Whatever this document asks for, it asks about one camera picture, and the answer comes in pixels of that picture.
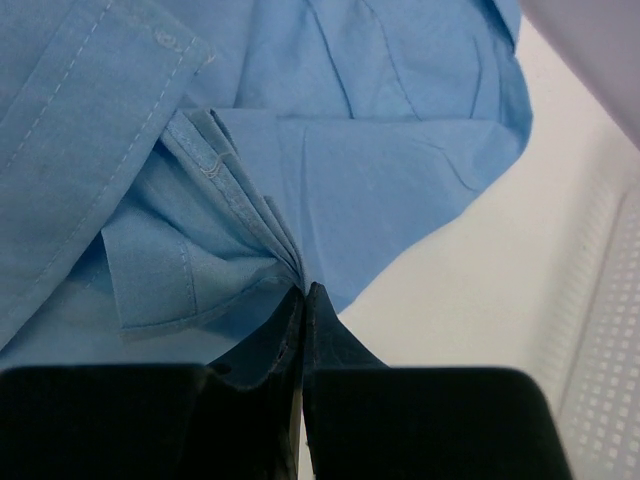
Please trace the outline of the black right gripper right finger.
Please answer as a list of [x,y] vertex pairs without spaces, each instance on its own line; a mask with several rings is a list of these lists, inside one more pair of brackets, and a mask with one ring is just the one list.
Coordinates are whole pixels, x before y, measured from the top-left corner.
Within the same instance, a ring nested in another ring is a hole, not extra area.
[[505,367],[391,367],[305,302],[303,412],[319,479],[568,479],[535,381]]

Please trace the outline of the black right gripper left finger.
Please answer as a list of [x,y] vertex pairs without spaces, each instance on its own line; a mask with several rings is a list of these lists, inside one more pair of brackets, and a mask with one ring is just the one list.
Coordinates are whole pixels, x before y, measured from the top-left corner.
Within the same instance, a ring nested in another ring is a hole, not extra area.
[[294,479],[304,298],[209,365],[1,375],[5,479]]

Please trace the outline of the light blue long sleeve shirt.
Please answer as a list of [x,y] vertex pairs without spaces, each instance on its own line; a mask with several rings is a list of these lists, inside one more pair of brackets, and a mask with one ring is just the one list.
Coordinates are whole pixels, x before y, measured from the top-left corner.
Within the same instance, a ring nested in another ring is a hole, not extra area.
[[342,310],[520,157],[515,1],[5,1],[1,365]]

